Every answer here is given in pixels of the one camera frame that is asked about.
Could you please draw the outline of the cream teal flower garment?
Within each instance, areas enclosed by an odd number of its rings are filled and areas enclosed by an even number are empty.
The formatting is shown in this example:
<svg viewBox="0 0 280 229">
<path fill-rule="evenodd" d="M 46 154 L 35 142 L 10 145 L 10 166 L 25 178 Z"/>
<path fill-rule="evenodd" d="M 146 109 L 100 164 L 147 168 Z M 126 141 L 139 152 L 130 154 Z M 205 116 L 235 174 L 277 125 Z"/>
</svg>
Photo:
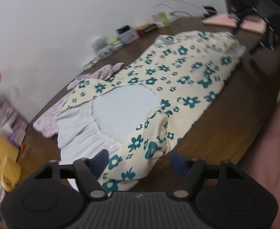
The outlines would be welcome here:
<svg viewBox="0 0 280 229">
<path fill-rule="evenodd" d="M 127 191 L 171 152 L 217 98 L 245 53 L 229 32 L 160 35 L 134 62 L 90 85 L 92 99 L 58 115 L 61 164 L 109 153 L 98 181 Z"/>
</svg>

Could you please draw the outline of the pink floral garment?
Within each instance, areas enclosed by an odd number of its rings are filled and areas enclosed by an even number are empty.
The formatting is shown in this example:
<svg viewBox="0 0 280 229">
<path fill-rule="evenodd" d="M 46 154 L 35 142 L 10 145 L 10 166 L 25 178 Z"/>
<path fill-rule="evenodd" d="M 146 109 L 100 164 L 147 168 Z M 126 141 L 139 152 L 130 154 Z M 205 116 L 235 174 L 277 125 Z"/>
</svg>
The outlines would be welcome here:
<svg viewBox="0 0 280 229">
<path fill-rule="evenodd" d="M 113 75 L 122 67 L 123 63 L 114 65 L 107 64 L 97 71 L 77 76 L 68 86 L 68 93 L 57 101 L 52 107 L 45 111 L 34 123 L 33 129 L 45 138 L 51 138 L 58 134 L 58 115 L 70 108 L 78 106 L 92 99 L 86 97 L 90 85 L 99 85 L 98 91 L 105 89 L 106 80 L 113 80 Z"/>
</svg>

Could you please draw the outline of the yellow bag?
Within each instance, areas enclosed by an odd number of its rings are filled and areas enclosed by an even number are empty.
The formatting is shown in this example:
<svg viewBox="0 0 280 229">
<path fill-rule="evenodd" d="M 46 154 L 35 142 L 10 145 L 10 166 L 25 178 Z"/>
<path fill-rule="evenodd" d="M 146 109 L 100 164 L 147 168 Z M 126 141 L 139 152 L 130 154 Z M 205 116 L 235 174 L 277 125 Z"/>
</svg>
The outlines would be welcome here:
<svg viewBox="0 0 280 229">
<path fill-rule="evenodd" d="M 22 167 L 16 162 L 19 149 L 0 134 L 0 183 L 6 192 L 11 192 L 18 184 Z"/>
</svg>

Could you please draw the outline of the white letter blocks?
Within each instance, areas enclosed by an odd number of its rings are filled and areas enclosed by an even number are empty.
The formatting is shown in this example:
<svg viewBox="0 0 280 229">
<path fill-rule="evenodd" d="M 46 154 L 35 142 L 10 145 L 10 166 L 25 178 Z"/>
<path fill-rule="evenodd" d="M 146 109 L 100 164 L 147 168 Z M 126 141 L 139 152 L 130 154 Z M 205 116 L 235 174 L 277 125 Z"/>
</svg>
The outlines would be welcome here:
<svg viewBox="0 0 280 229">
<path fill-rule="evenodd" d="M 99 58 L 94 57 L 92 60 L 87 62 L 86 64 L 83 65 L 83 71 L 86 71 L 90 69 L 92 66 L 94 66 L 97 62 L 99 61 Z"/>
</svg>

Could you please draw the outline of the white robot speaker figure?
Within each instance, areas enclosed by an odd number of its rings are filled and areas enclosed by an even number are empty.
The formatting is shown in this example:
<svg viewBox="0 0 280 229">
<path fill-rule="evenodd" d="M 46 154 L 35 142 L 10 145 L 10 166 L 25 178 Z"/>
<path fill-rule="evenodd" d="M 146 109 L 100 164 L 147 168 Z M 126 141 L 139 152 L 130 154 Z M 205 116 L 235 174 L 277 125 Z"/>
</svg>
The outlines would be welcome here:
<svg viewBox="0 0 280 229">
<path fill-rule="evenodd" d="M 92 41 L 92 48 L 98 59 L 104 59 L 112 55 L 113 50 L 107 42 L 107 38 L 103 36 L 95 36 Z"/>
</svg>

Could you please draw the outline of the stack of small packets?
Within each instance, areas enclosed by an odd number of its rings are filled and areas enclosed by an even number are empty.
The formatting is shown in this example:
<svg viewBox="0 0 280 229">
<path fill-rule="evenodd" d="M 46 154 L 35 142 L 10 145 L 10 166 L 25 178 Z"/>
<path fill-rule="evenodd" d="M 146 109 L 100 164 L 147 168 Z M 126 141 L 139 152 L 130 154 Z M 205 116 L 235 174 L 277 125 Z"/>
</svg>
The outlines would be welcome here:
<svg viewBox="0 0 280 229">
<path fill-rule="evenodd" d="M 116 39 L 108 39 L 108 43 L 113 51 L 118 51 L 119 49 L 124 47 L 122 41 L 118 38 Z"/>
</svg>

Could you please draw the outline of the white floral tin box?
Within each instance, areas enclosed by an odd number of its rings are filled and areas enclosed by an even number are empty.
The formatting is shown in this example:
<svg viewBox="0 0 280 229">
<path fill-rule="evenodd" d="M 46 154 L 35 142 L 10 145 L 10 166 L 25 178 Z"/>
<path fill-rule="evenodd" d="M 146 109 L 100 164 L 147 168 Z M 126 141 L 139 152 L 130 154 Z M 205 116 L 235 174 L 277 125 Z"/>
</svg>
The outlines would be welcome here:
<svg viewBox="0 0 280 229">
<path fill-rule="evenodd" d="M 124 45 L 127 45 L 127 44 L 130 44 L 131 42 L 133 42 L 134 40 L 138 39 L 139 34 L 137 33 L 137 30 L 132 28 L 122 34 L 119 34 L 118 38 Z"/>
</svg>

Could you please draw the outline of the black charger block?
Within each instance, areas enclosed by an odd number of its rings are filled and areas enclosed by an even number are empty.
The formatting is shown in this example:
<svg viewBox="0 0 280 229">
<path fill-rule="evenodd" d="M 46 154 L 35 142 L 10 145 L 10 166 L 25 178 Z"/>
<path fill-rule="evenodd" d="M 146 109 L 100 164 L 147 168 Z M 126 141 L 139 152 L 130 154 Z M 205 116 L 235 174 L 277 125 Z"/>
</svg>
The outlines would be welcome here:
<svg viewBox="0 0 280 229">
<path fill-rule="evenodd" d="M 127 32 L 127 31 L 129 31 L 130 29 L 131 28 L 130 28 L 129 25 L 125 25 L 125 26 L 117 29 L 116 32 L 117 32 L 118 35 L 120 35 L 120 34 L 123 34 L 123 33 Z"/>
</svg>

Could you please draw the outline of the red black box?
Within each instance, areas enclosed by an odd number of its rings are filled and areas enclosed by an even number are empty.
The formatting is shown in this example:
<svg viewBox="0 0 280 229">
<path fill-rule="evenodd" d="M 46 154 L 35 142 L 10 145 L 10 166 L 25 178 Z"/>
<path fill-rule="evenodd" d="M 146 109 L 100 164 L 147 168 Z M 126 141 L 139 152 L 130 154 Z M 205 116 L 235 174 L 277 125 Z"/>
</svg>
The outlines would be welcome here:
<svg viewBox="0 0 280 229">
<path fill-rule="evenodd" d="M 155 31 L 156 29 L 157 26 L 155 23 L 147 23 L 138 27 L 136 30 L 139 36 L 144 36 L 147 35 L 148 33 L 151 33 L 152 31 Z"/>
</svg>

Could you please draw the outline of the green spray bottle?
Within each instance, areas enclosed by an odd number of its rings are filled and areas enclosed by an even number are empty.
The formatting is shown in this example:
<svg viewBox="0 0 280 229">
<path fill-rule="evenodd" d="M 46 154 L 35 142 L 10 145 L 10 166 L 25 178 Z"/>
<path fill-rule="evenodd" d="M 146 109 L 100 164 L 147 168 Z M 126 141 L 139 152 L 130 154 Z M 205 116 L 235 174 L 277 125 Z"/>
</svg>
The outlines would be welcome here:
<svg viewBox="0 0 280 229">
<path fill-rule="evenodd" d="M 159 13 L 159 19 L 163 27 L 169 27 L 170 26 L 170 21 L 167 17 L 167 14 L 165 12 L 160 12 Z"/>
</svg>

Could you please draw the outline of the pink laptop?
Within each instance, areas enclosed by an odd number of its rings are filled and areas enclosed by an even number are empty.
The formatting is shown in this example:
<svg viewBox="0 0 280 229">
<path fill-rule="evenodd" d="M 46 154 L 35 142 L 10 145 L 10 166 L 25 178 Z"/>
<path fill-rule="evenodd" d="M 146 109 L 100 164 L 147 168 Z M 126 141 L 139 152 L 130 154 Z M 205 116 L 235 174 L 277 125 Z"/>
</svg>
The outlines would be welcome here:
<svg viewBox="0 0 280 229">
<path fill-rule="evenodd" d="M 214 26 L 236 28 L 238 20 L 235 18 L 231 18 L 227 14 L 218 14 L 218 15 L 214 15 L 209 18 L 203 19 L 201 22 L 204 25 L 214 25 Z M 244 31 L 250 31 L 252 33 L 263 34 L 266 29 L 266 23 L 262 19 L 259 19 L 257 22 L 244 19 L 243 23 L 241 24 L 241 29 Z"/>
</svg>

